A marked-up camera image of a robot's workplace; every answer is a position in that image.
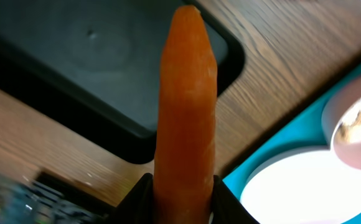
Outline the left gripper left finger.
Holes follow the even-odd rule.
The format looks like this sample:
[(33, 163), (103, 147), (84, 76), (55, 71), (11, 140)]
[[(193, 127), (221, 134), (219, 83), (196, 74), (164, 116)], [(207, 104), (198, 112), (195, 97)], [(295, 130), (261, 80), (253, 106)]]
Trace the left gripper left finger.
[(105, 224), (153, 224), (153, 213), (152, 174), (145, 173), (108, 215)]

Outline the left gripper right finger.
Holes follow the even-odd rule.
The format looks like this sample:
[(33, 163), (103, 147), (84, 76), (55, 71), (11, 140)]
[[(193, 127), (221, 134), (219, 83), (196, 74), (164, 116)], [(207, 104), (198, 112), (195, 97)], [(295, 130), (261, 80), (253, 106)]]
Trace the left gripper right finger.
[(211, 224), (258, 224), (217, 175), (213, 177), (211, 210)]

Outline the orange carrot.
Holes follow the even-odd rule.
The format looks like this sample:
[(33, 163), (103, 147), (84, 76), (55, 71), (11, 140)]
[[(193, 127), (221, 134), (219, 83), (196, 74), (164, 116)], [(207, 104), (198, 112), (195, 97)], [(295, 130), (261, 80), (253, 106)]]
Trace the orange carrot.
[(160, 62), (155, 223), (208, 223), (215, 164), (217, 63), (200, 11), (176, 9)]

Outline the white bowl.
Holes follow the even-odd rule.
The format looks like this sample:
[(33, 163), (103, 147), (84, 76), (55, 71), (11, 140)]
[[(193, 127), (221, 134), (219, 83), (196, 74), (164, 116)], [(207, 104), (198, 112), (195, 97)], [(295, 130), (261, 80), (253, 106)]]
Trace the white bowl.
[(343, 86), (326, 103), (322, 128), (337, 158), (361, 170), (361, 76)]

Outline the white round plate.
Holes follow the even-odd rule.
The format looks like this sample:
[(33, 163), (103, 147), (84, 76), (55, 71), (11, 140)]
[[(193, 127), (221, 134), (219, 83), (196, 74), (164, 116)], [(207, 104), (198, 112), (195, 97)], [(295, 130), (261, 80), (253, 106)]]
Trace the white round plate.
[(326, 147), (293, 149), (259, 165), (240, 202), (258, 223), (344, 223), (361, 213), (361, 171)]

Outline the black plastic tray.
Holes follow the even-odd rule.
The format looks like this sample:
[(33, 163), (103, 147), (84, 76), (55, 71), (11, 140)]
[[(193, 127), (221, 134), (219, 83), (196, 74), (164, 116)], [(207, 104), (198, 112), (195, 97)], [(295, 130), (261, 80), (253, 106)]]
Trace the black plastic tray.
[(118, 157), (154, 157), (179, 0), (0, 0), (0, 89)]

